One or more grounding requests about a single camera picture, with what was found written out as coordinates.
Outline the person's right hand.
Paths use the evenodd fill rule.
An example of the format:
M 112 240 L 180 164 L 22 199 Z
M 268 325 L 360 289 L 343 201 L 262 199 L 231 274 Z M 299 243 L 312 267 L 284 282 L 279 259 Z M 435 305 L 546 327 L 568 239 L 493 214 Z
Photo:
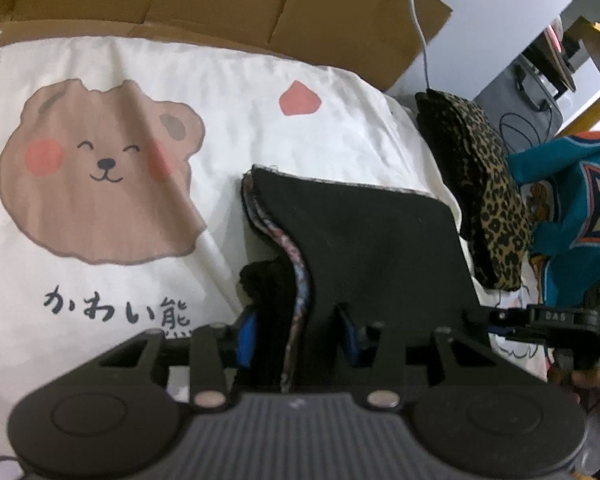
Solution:
M 592 392 L 600 400 L 600 367 L 595 370 L 586 370 L 585 372 L 567 372 L 554 364 L 547 373 L 549 382 L 561 385 L 562 388 L 573 392 L 579 399 L 579 392 Z

